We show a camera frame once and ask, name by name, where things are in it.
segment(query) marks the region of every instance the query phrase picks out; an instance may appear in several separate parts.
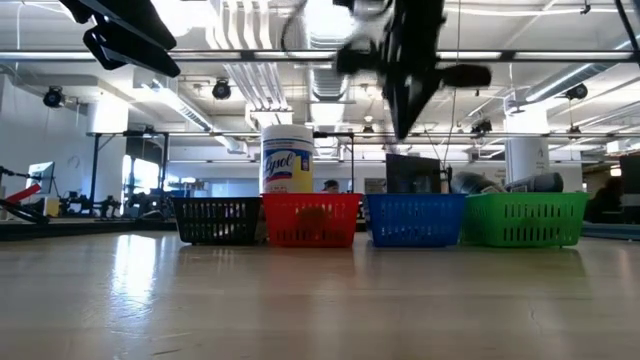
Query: red object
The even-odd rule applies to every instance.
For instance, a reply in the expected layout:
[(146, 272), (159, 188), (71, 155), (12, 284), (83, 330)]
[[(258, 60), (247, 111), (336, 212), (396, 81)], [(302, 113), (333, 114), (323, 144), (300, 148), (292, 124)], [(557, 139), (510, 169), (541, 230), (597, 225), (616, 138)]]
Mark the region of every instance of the red object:
[(10, 202), (12, 204), (17, 204), (19, 203), (21, 200), (24, 200), (26, 198), (28, 198), (29, 196), (35, 195), (38, 193), (38, 191), (40, 191), (40, 189), (42, 189), (40, 187), (40, 185), (38, 184), (33, 184), (31, 186), (29, 186), (28, 188), (22, 190), (22, 191), (18, 191), (17, 193), (8, 196), (5, 200), (7, 202)]
[(269, 243), (351, 247), (361, 194), (263, 194)]

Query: lysol wipes container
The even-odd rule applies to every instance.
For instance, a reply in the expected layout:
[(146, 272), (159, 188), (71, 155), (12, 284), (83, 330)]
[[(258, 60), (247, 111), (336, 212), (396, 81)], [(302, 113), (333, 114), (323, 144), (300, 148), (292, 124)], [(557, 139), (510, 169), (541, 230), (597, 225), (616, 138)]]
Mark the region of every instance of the lysol wipes container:
[(313, 192), (313, 133), (302, 125), (262, 130), (261, 193)]

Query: basket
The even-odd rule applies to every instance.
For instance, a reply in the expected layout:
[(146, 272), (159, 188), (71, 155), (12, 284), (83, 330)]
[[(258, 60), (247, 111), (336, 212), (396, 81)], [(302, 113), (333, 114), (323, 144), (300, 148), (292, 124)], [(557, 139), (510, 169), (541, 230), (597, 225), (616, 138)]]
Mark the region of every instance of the basket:
[(469, 196), (462, 241), (495, 247), (576, 245), (588, 197), (585, 193)]
[(254, 245), (262, 199), (172, 198), (180, 240), (192, 244)]
[(264, 194), (269, 243), (351, 247), (360, 194)]
[(465, 195), (367, 195), (369, 233), (377, 247), (442, 247), (458, 243)]

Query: table surface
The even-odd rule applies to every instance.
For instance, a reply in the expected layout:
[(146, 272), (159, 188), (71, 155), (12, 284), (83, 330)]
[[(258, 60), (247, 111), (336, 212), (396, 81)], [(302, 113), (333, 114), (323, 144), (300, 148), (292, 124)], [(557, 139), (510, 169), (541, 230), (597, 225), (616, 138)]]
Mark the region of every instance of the table surface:
[(640, 245), (0, 243), (3, 359), (633, 359)]

